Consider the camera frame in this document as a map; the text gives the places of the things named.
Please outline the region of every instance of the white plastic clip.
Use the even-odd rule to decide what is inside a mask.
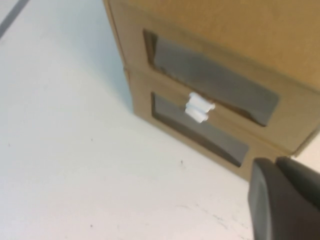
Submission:
[[[202,123],[208,119],[207,113],[210,110],[215,109],[216,105],[212,102],[208,102],[199,94],[192,92],[189,94],[189,101],[185,105],[184,112],[188,114],[198,123]]]

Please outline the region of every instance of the gray line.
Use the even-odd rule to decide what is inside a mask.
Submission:
[[[19,15],[19,13],[21,13],[22,9],[24,9],[24,7],[27,5],[28,2],[29,2],[29,0],[19,0],[14,5],[14,7],[11,9],[11,11],[8,13],[8,15],[5,17],[5,19],[0,24],[0,39],[3,37],[3,35],[8,30],[8,28],[15,21],[15,19]]]

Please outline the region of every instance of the drawer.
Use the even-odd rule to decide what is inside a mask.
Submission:
[[[177,92],[135,71],[130,71],[129,77],[134,112],[138,116],[244,179],[250,178],[254,158],[275,160],[285,154],[226,122],[214,110],[207,121],[196,122],[185,113],[192,91]]]
[[[213,100],[216,114],[293,155],[320,123],[320,95],[119,0],[110,9],[124,64]]]

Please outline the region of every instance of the drawer window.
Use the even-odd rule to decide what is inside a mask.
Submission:
[[[249,150],[246,144],[207,122],[196,122],[184,109],[155,93],[152,116],[237,167],[242,165]]]
[[[267,126],[279,96],[174,42],[145,31],[150,64],[260,126]]]

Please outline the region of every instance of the black plastic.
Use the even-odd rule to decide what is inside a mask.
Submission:
[[[320,176],[281,157],[253,163],[248,195],[255,240],[319,240]]]

